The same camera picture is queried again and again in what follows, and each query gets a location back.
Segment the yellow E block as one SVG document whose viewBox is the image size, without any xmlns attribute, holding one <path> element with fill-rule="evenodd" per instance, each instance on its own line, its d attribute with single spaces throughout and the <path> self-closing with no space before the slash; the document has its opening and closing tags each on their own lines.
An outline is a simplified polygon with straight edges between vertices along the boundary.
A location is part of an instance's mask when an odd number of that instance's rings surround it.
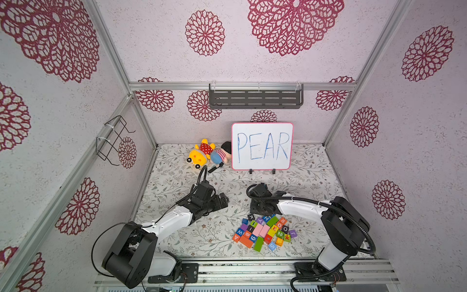
<svg viewBox="0 0 467 292">
<path fill-rule="evenodd" d="M 275 228 L 274 226 L 268 231 L 268 235 L 271 236 L 271 237 L 274 237 L 275 234 L 277 232 L 277 228 Z"/>
</svg>

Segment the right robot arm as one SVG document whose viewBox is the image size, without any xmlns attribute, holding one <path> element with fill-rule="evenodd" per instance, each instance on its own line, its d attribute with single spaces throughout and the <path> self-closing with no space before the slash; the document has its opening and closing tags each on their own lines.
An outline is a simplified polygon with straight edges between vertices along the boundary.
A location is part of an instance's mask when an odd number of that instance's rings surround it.
<svg viewBox="0 0 467 292">
<path fill-rule="evenodd" d="M 343 197 L 316 201 L 299 197 L 257 197 L 249 195 L 253 213 L 259 215 L 294 215 L 321 222 L 330 242 L 320 252 L 308 271 L 311 276 L 336 272 L 357 253 L 373 255 L 376 246 L 369 234 L 370 225 Z"/>
</svg>

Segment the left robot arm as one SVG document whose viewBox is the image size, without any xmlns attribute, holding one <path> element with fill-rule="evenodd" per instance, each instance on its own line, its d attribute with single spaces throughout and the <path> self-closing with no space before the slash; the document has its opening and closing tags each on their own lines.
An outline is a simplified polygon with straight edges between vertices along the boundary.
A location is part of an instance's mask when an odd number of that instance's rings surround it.
<svg viewBox="0 0 467 292">
<path fill-rule="evenodd" d="M 183 274 L 182 260 L 174 254 L 156 252 L 157 244 L 205 215 L 228 207 L 224 193 L 203 181 L 192 187 L 159 219 L 142 225 L 125 223 L 102 262 L 102 268 L 127 288 L 135 288 L 146 277 L 176 282 Z"/>
</svg>

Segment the orange A block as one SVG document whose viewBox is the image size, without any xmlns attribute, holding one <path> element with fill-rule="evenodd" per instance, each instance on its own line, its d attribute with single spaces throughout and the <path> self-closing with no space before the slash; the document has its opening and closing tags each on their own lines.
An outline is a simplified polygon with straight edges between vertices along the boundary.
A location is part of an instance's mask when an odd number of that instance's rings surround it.
<svg viewBox="0 0 467 292">
<path fill-rule="evenodd" d="M 234 241 L 234 242 L 237 242 L 237 243 L 238 243 L 238 242 L 239 242 L 239 240 L 240 240 L 240 238 L 241 238 L 241 236 L 240 236 L 240 235 L 238 235 L 238 234 L 235 234 L 235 235 L 233 236 L 233 238 L 232 238 L 232 239 L 233 239 L 233 241 Z"/>
</svg>

